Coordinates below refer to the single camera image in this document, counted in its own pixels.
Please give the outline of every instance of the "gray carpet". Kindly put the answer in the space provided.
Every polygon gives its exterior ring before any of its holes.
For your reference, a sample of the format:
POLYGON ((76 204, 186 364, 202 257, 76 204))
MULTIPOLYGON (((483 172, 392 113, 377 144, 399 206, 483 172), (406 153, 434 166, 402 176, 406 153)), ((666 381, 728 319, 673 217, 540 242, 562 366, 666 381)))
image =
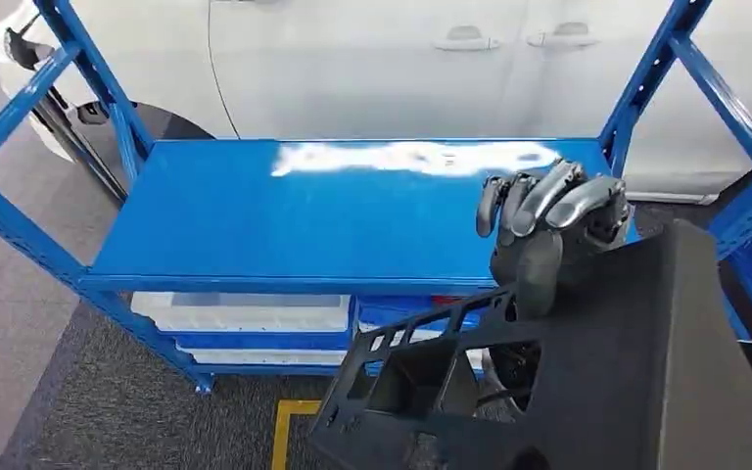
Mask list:
MULTIPOLYGON (((675 215, 715 208, 645 205, 649 236, 675 215)), ((268 468, 276 403, 320 399, 329 380, 225 377, 199 397, 183 377, 81 305, 0 460, 0 468, 268 468)), ((325 468, 292 420, 289 468, 325 468)))

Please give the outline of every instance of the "white storage bin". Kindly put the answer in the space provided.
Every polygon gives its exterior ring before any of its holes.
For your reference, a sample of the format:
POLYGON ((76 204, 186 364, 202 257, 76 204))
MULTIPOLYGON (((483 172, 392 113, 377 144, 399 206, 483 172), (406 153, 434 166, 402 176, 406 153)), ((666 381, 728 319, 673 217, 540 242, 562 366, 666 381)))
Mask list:
POLYGON ((345 331, 350 296, 137 292, 131 309, 166 332, 345 331))

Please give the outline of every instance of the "car door handle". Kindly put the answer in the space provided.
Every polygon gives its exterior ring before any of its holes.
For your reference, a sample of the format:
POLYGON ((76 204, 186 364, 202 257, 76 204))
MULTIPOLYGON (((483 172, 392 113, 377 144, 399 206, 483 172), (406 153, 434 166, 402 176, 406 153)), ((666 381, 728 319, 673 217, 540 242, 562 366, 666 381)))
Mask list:
POLYGON ((589 25, 581 22, 561 23, 552 32, 539 32, 526 38, 530 46, 553 51, 581 50, 599 42, 589 33, 589 25))
POLYGON ((451 52, 491 51, 500 47, 500 41, 486 37, 473 24, 464 24, 449 29, 445 39, 434 41, 434 47, 451 52))

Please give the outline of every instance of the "robotic hand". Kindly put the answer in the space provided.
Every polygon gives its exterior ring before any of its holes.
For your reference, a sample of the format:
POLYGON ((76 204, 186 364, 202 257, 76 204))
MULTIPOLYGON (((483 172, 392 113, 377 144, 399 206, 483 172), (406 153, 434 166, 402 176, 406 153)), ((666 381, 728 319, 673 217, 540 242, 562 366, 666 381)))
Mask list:
POLYGON ((515 283, 518 316, 546 315, 560 283, 574 282, 576 260, 617 248, 631 208, 623 180, 587 178, 581 164, 556 161, 546 174, 491 176, 477 207, 477 233, 489 237, 499 213, 492 276, 515 283))

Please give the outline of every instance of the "blue shelf board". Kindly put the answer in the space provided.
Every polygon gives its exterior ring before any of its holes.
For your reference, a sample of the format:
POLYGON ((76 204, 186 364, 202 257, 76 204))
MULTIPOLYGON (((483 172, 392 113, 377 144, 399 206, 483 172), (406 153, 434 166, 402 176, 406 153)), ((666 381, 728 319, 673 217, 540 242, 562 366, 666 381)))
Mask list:
POLYGON ((233 331, 163 332, 180 348, 214 350, 324 350, 346 351, 353 331, 233 331))
POLYGON ((202 374, 243 375, 327 375, 334 376, 338 365, 312 364, 195 364, 192 370, 202 374))
POLYGON ((490 174, 582 163, 595 139, 158 141, 94 265, 102 290, 471 295, 490 174))

